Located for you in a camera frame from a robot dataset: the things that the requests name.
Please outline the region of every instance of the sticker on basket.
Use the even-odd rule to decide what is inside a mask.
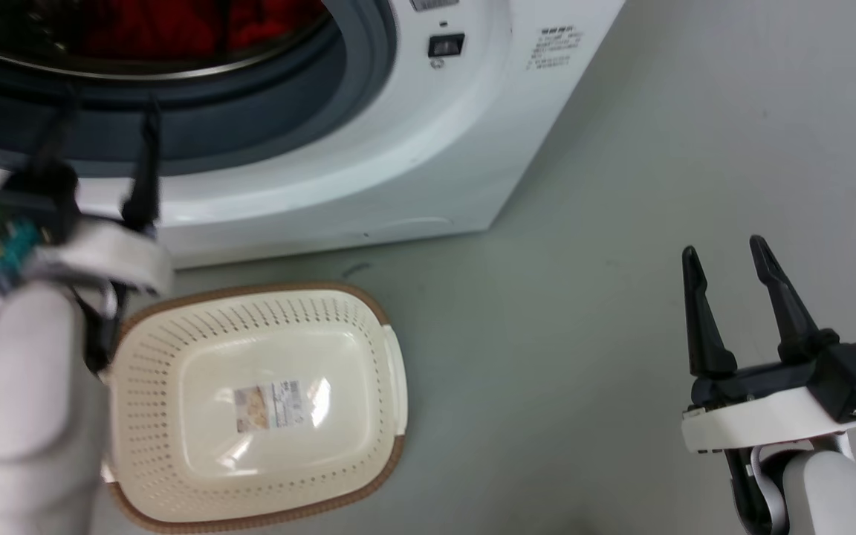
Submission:
[[[298,380],[236,389],[233,400],[237,406],[237,432],[302,426],[307,422],[302,412],[302,393]]]

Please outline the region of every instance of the front-loading washing machine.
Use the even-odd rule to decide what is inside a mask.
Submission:
[[[77,87],[65,159],[115,214],[153,94],[178,267],[485,230],[623,0],[326,0],[285,47],[126,70],[0,51],[0,178]]]

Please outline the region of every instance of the dark mark on floor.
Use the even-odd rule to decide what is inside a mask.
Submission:
[[[355,275],[357,272],[368,270],[372,265],[368,262],[361,262],[360,264],[355,264],[353,267],[348,268],[348,270],[343,271],[343,279],[348,280],[349,277]]]

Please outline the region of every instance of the gray label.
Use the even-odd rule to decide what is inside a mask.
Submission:
[[[415,11],[437,10],[439,7],[448,7],[458,4],[461,0],[412,0]]]

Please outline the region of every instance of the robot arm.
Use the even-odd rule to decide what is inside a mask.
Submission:
[[[686,446],[723,453],[733,498],[750,535],[856,533],[856,463],[846,430],[856,427],[856,343],[819,329],[771,249],[752,236],[759,280],[781,332],[781,362],[738,369],[706,299],[696,254],[683,251],[693,405]],[[770,444],[809,441],[763,459]]]
[[[76,106],[0,189],[0,533],[83,535],[101,484],[113,355],[129,291],[166,294],[173,271],[154,240],[160,115],[122,219],[82,215],[77,176],[57,158]],[[75,288],[95,289],[92,308]]]

